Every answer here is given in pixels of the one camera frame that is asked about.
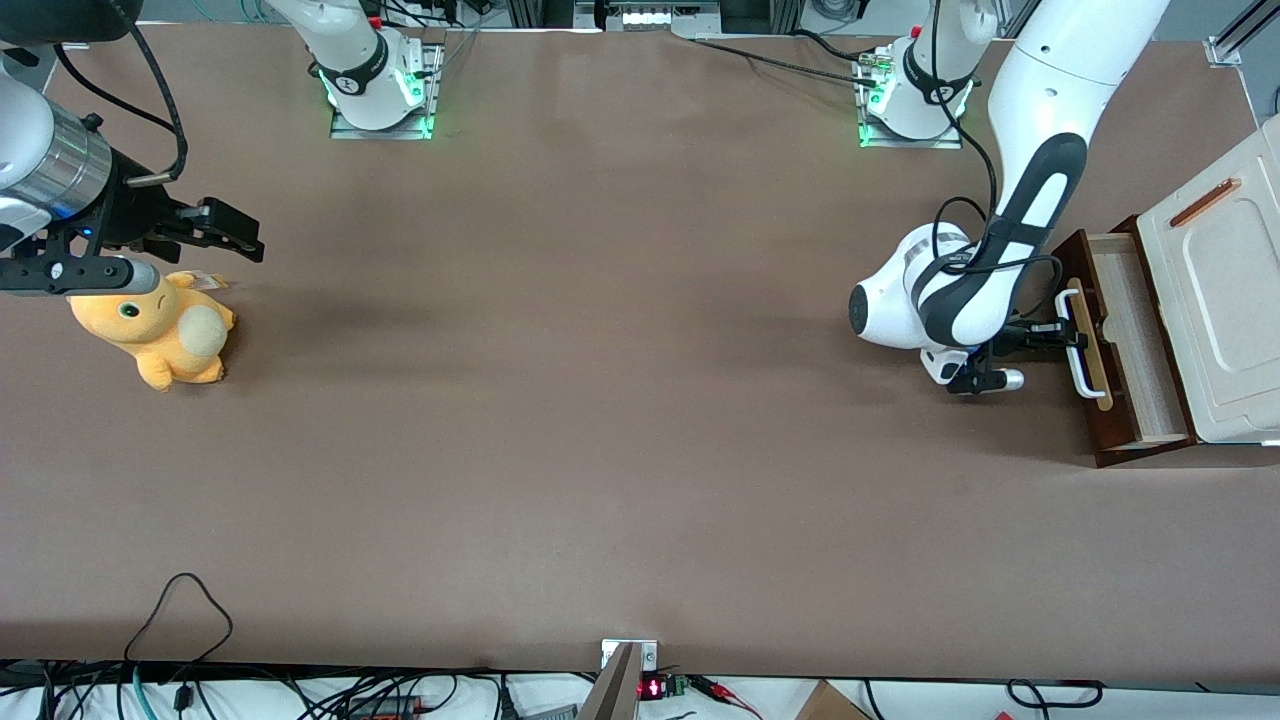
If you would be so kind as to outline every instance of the wooden drawer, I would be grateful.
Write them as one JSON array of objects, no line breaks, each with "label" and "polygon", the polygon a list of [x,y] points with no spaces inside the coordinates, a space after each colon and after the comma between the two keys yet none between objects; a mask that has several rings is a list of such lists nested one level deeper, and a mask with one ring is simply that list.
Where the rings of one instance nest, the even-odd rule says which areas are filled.
[{"label": "wooden drawer", "polygon": [[1094,461],[1098,468],[1274,464],[1274,448],[1204,443],[1196,436],[1137,220],[1130,217],[1105,234],[1079,231],[1053,251],[1064,270],[1059,290],[1080,290],[1071,314],[1089,337],[1089,384],[1107,392],[1106,400],[1080,398]]}]

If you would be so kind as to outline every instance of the black strap on robot arm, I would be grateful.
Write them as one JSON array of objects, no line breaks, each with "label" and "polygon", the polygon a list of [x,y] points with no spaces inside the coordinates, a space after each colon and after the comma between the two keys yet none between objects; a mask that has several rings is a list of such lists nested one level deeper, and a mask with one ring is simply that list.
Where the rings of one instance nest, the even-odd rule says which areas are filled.
[{"label": "black strap on robot arm", "polygon": [[[911,288],[911,301],[919,309],[924,332],[931,340],[948,347],[965,346],[952,334],[955,319],[978,296],[995,272],[1016,269],[1019,273],[1018,282],[1014,283],[1005,306],[1006,318],[1012,313],[1021,275],[1027,265],[1037,261],[1037,258],[1043,258],[1038,252],[1044,247],[1053,227],[1062,215],[1062,210],[1066,209],[1071,193],[1075,192],[1075,187],[1084,176],[1087,156],[1088,143],[1075,133],[1055,135],[1042,142],[1032,155],[1021,177],[1018,178],[1018,184],[1014,187],[1004,213],[988,223],[987,232],[973,259],[965,264],[957,261],[956,258],[943,256],[934,260],[924,273],[920,273]],[[1024,220],[1036,199],[1056,176],[1064,176],[1064,187],[1048,222],[1043,227],[1027,224]],[[1030,250],[1023,260],[1002,263],[1005,251],[1014,243],[1029,246]],[[963,277],[936,290],[922,302],[920,296],[925,286],[938,273]]]}]

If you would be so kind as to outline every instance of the teal cable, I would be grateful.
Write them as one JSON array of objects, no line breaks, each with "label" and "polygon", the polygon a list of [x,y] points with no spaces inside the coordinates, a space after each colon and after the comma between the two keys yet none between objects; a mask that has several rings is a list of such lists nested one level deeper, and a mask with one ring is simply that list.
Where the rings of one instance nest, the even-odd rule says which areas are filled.
[{"label": "teal cable", "polygon": [[191,0],[191,4],[196,6],[196,10],[200,12],[201,15],[205,15],[206,20],[211,23],[216,22],[214,17],[209,14],[209,10],[205,10],[204,8],[200,6],[200,3],[197,0]]},{"label": "teal cable", "polygon": [[155,710],[151,710],[151,703],[147,702],[146,693],[142,692],[142,678],[138,675],[137,665],[133,666],[133,694],[138,696],[138,705],[142,706],[142,714],[147,716],[147,720],[159,720]]}]

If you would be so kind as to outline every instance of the brown table surface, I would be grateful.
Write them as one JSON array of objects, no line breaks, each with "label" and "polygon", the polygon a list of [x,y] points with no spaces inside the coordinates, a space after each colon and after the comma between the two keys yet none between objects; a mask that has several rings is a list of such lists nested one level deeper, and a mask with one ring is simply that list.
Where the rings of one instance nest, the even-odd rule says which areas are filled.
[{"label": "brown table surface", "polygon": [[[690,671],[1276,679],[1274,470],[1093,470],[1059,357],[963,400],[850,332],[854,283],[982,197],[972,151],[859,149],[847,86],[662,33],[485,35],[434,141],[333,142],[288,28],[146,33],[173,193],[260,218],[266,263],[186,251],[242,327],[225,383],[170,395],[0,299],[0,656],[118,657],[193,570],[221,660],[588,669],[630,635]],[[128,41],[81,65],[163,110]],[[1151,46],[1059,234],[1252,127],[1233,70]],[[184,587],[140,655],[218,628]]]}]

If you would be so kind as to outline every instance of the plush toy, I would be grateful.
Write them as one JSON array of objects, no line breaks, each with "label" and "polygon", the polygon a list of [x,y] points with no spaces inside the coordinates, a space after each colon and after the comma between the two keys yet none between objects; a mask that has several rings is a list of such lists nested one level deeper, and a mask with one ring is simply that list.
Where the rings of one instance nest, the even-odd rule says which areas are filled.
[{"label": "plush toy", "polygon": [[84,329],[133,355],[148,386],[169,392],[173,380],[223,379],[218,356],[236,314],[193,286],[212,278],[170,273],[146,295],[76,295],[67,299]]}]

